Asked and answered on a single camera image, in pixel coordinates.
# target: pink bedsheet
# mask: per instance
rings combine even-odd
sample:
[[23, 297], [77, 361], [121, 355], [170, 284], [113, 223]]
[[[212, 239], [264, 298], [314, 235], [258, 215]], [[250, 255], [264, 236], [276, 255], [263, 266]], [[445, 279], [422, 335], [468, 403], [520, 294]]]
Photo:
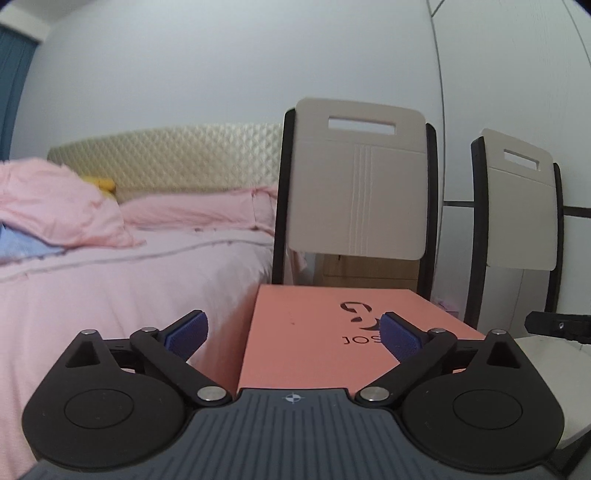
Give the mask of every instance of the pink bedsheet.
[[0, 479], [32, 466], [22, 410], [82, 329], [124, 338], [203, 310], [209, 338], [189, 363], [235, 391], [258, 286], [270, 279], [273, 238], [251, 231], [134, 236], [147, 243], [0, 268]]

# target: quilted headboard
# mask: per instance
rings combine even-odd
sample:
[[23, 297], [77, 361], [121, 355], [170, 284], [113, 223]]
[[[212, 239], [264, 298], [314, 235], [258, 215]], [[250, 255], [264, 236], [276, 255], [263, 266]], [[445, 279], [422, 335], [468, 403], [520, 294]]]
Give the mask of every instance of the quilted headboard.
[[146, 193], [274, 185], [281, 134], [281, 124], [154, 128], [61, 145], [47, 158], [79, 175], [112, 178], [124, 202]]

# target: pink box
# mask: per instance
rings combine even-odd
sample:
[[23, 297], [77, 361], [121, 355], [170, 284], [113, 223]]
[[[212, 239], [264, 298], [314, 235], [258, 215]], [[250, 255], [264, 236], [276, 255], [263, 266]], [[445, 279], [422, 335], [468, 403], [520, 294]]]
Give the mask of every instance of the pink box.
[[246, 344], [241, 388], [348, 388], [353, 395], [398, 361], [377, 319], [396, 312], [421, 330], [484, 336], [410, 290], [262, 285]]

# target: white wall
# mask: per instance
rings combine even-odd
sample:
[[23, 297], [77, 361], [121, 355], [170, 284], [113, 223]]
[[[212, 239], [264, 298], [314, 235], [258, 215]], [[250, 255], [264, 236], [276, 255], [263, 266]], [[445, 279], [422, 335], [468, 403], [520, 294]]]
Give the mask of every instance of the white wall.
[[304, 96], [414, 108], [442, 137], [440, 95], [425, 0], [99, 0], [37, 50], [11, 157], [129, 129], [281, 122]]
[[13, 4], [8, 4], [0, 11], [0, 25], [37, 41], [44, 41], [51, 30], [47, 22]]
[[[445, 0], [433, 17], [446, 121], [445, 200], [473, 199], [470, 143], [492, 128], [550, 152], [561, 166], [565, 204], [591, 207], [591, 66], [569, 11], [588, 42], [591, 18], [573, 0]], [[444, 207], [444, 221], [454, 223], [441, 230], [434, 296], [463, 310], [472, 214], [461, 210]], [[591, 248], [573, 240], [588, 238], [590, 221], [566, 222], [562, 312], [591, 313], [591, 273], [581, 261], [591, 258]], [[503, 283], [487, 284], [494, 290], [488, 297], [515, 303]]]

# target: blue fabric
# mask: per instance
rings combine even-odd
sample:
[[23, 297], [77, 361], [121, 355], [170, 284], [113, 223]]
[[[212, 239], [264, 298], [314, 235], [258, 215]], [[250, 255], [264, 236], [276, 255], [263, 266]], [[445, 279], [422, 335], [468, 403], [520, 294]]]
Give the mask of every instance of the blue fabric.
[[62, 247], [47, 245], [34, 236], [13, 230], [0, 223], [0, 264], [61, 254], [64, 250]]
[[36, 48], [34, 40], [0, 27], [0, 161], [10, 155], [18, 102]]

